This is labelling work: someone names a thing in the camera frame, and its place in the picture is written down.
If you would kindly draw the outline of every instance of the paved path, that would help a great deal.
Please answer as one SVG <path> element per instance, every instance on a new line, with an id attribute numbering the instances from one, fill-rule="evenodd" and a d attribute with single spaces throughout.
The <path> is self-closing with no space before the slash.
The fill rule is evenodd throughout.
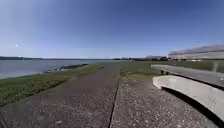
<path id="1" fill-rule="evenodd" d="M 93 74 L 1 108 L 10 128 L 107 128 L 119 67 Z"/>
<path id="2" fill-rule="evenodd" d="M 151 80 L 120 81 L 110 128 L 216 128 L 181 99 Z"/>

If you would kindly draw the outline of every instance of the green grass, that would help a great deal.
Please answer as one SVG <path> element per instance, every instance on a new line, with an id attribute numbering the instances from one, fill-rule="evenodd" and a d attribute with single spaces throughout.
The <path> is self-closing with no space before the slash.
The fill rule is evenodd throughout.
<path id="1" fill-rule="evenodd" d="M 0 106 L 55 87 L 70 79 L 92 73 L 102 67 L 104 67 L 103 64 L 94 64 L 64 72 L 0 80 Z"/>
<path id="2" fill-rule="evenodd" d="M 121 65 L 121 76 L 132 75 L 132 74 L 141 74 L 141 75 L 159 75 L 160 72 L 156 69 L 150 68 L 151 64 L 164 64 L 172 66 L 180 66 L 193 69 L 201 70 L 212 70 L 214 61 L 200 61 L 200 62 L 191 62 L 191 61 L 126 61 L 120 62 Z M 224 72 L 224 61 L 219 62 L 218 72 Z"/>

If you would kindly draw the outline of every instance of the water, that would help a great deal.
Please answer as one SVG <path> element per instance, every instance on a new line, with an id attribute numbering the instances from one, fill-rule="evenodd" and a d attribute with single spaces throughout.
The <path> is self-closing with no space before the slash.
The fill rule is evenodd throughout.
<path id="1" fill-rule="evenodd" d="M 42 73 L 60 66 L 93 64 L 114 60 L 0 60 L 0 79 Z"/>

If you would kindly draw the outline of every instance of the blue sky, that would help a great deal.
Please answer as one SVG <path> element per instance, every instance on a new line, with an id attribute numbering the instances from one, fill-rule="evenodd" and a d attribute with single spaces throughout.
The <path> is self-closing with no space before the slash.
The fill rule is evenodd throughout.
<path id="1" fill-rule="evenodd" d="M 223 0 L 0 0 L 0 56 L 144 57 L 222 43 Z"/>

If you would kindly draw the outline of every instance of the concrete wall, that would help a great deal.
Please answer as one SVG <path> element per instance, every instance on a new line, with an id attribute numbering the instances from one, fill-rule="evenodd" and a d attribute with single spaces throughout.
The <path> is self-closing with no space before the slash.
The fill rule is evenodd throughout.
<path id="1" fill-rule="evenodd" d="M 178 76 L 159 76 L 153 84 L 178 91 L 199 102 L 224 121 L 224 92 L 209 85 Z"/>

